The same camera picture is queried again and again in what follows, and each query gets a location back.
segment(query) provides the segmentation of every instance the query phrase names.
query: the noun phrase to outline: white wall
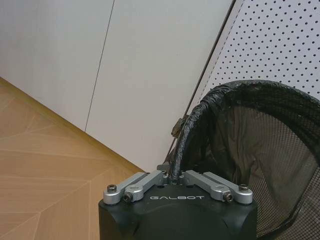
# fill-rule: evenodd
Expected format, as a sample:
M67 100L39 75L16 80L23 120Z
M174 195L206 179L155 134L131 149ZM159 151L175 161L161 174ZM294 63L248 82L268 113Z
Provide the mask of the white wall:
M115 1L86 132L146 171L161 164L231 2Z
M113 0L0 0L0 76L84 130Z

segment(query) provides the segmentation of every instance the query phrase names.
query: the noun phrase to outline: wooden floor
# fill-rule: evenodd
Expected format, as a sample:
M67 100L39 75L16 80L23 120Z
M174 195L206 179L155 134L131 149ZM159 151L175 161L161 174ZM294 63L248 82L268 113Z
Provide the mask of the wooden floor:
M136 172L0 79L0 240L98 240L103 189Z

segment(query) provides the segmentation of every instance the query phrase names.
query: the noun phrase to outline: black mesh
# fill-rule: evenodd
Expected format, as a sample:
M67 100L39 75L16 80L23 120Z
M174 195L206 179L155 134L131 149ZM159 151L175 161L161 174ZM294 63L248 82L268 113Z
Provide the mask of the black mesh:
M211 171L248 184L257 237L320 239L320 104L271 81L235 81L196 106L171 153L170 174Z

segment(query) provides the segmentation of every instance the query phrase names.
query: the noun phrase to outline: perforated panel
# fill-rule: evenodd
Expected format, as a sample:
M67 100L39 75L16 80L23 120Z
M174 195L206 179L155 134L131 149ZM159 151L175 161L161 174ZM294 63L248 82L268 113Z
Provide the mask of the perforated panel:
M216 85L263 79L320 98L320 0L244 0L209 75Z

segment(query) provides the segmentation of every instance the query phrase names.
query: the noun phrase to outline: black mesh net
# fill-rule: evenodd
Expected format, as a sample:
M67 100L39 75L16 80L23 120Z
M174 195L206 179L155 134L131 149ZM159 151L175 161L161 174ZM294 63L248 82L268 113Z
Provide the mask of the black mesh net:
M170 174L213 172L248 184L258 205L257 237L320 239L320 104L261 80L211 90L171 152Z

